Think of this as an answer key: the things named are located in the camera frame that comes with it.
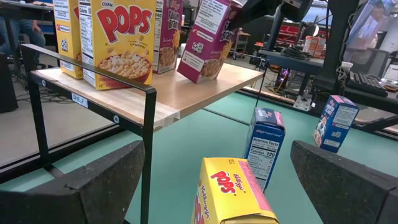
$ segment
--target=yellow cereal box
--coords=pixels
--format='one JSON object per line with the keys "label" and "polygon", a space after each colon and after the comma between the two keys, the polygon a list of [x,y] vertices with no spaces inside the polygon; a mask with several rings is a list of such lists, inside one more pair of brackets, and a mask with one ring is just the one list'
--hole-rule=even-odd
{"label": "yellow cereal box", "polygon": [[[80,0],[83,61],[145,84],[152,82],[156,1]],[[125,87],[83,70],[97,90]]]}
{"label": "yellow cereal box", "polygon": [[[54,0],[54,18],[60,54],[81,61],[79,2],[78,0]],[[61,69],[74,78],[83,78],[83,70],[60,61]]]}
{"label": "yellow cereal box", "polygon": [[204,158],[191,224],[278,224],[245,159]]}

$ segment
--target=blue cereal box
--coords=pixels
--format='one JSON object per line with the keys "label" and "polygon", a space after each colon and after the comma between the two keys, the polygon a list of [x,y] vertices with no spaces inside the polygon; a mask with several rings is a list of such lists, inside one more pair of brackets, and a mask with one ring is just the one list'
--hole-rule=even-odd
{"label": "blue cereal box", "polygon": [[268,186],[284,138],[285,127],[281,113],[255,108],[244,158],[248,160],[263,191]]}
{"label": "blue cereal box", "polygon": [[317,146],[330,152],[337,152],[358,111],[358,107],[351,100],[331,95],[313,132]]}

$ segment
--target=black metal frame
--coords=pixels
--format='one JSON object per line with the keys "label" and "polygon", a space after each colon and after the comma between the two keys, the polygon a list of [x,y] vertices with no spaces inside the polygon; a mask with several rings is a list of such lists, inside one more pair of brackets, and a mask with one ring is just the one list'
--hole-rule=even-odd
{"label": "black metal frame", "polygon": [[144,145],[145,145],[145,163],[142,171],[142,192],[141,192],[141,223],[146,224],[148,222],[149,215],[149,193],[150,193],[150,173],[151,173],[151,162],[152,162],[152,140],[154,133],[154,118],[155,118],[155,105],[156,105],[156,89],[152,86],[145,85],[139,83],[135,80],[130,80],[126,77],[121,77],[114,73],[108,72],[106,70],[94,67],[87,63],[79,62],[75,59],[68,58],[66,56],[57,54],[55,52],[43,49],[34,45],[26,45],[23,44],[21,47],[22,55],[24,58],[25,70],[28,77],[28,85],[29,85],[29,94],[30,100],[32,103],[32,110],[34,114],[35,128],[37,134],[37,140],[39,143],[39,154],[40,154],[40,165],[44,168],[49,167],[51,165],[51,158],[49,156],[49,147],[47,145],[47,137],[45,133],[45,125],[43,119],[43,111],[41,107],[40,95],[39,95],[39,86],[44,86],[54,92],[57,92],[69,99],[72,100],[72,93],[69,90],[66,90],[48,80],[41,78],[40,76],[35,75],[31,71],[36,70],[34,63],[34,54],[36,52],[40,52],[42,54],[46,54],[48,56],[57,58],[59,60],[66,61],[78,67],[84,68],[91,72],[95,72],[102,76],[108,77],[112,80],[119,81],[127,86],[136,88],[138,90],[143,91],[145,96],[145,108],[144,108],[144,124],[137,123],[135,121],[131,121],[121,114],[115,113],[114,111],[110,111],[104,106],[101,106],[94,101],[87,99],[87,109],[101,115],[102,117],[117,123],[122,128],[131,131],[137,135],[142,136]]}
{"label": "black metal frame", "polygon": [[[125,131],[122,127],[111,124],[103,128],[90,131],[88,133],[77,136],[73,139],[61,142],[49,148],[49,158],[51,162],[55,162],[64,158],[84,147],[92,145],[100,140],[119,134]],[[42,168],[42,160],[40,153],[35,152],[22,158],[15,159],[7,164],[0,165],[0,183],[7,182],[16,177],[22,176],[34,170]]]}

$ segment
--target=cardboard box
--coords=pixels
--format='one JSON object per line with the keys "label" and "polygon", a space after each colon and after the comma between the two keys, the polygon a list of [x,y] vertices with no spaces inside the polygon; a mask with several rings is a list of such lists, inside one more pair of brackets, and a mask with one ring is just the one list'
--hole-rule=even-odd
{"label": "cardboard box", "polygon": [[271,179],[284,138],[282,114],[271,109],[255,108],[244,158],[248,160],[262,191]]}
{"label": "cardboard box", "polygon": [[318,38],[306,36],[303,51],[313,56],[315,53],[315,49],[317,49]]}
{"label": "cardboard box", "polygon": [[325,47],[326,44],[326,39],[321,37],[317,38],[318,38],[318,44],[313,53],[313,57],[320,58],[322,56],[323,48]]}
{"label": "cardboard box", "polygon": [[358,111],[359,108],[351,100],[331,95],[313,133],[317,146],[330,152],[338,152]]}
{"label": "cardboard box", "polygon": [[[78,0],[54,0],[55,28],[59,54],[81,61],[79,2]],[[83,70],[60,61],[61,70],[73,78],[83,78]]]}
{"label": "cardboard box", "polygon": [[[80,0],[83,61],[145,84],[152,82],[156,1]],[[97,90],[126,87],[83,70]]]}
{"label": "cardboard box", "polygon": [[217,77],[236,39],[236,29],[229,24],[241,7],[234,0],[201,2],[178,66],[179,73],[195,83]]}
{"label": "cardboard box", "polygon": [[278,223],[245,159],[204,158],[191,224]]}
{"label": "cardboard box", "polygon": [[156,0],[154,73],[175,69],[180,47],[183,0]]}

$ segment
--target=shelf label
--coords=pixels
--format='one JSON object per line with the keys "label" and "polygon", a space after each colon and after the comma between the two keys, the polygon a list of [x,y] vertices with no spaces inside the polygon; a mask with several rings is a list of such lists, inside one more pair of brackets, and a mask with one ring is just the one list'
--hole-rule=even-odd
{"label": "shelf label", "polygon": [[85,108],[88,108],[88,102],[87,102],[87,99],[86,99],[86,98],[84,98],[84,97],[82,97],[82,96],[79,96],[79,95],[77,95],[77,94],[72,93],[72,100],[73,100],[75,103],[77,103],[77,104],[79,104],[79,105],[81,105],[81,106],[84,106]]}

